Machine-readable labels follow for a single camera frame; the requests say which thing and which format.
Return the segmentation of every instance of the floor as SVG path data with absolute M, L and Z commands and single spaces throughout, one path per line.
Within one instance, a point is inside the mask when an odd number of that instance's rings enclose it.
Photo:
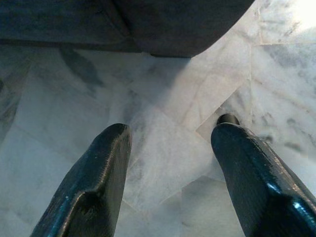
M 242 237 L 210 146 L 233 112 L 316 195 L 316 3 L 256 0 L 189 59 L 0 46 L 0 236 L 26 237 L 105 127 L 133 130 L 115 237 Z

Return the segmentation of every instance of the marble floor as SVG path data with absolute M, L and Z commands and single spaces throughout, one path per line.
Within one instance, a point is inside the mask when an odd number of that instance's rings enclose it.
M 0 236 L 29 236 L 116 122 L 133 147 L 115 237 L 244 236 L 210 146 L 226 112 L 316 195 L 315 7 L 256 0 L 191 60 L 0 45 Z

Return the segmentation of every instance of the black object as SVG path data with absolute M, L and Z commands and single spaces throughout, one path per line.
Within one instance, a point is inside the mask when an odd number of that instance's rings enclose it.
M 98 135 L 60 184 L 32 237 L 112 237 L 131 150 L 130 129 Z
M 316 237 L 315 197 L 266 143 L 221 118 L 211 144 L 246 237 Z
M 0 43 L 192 57 L 254 0 L 0 1 Z

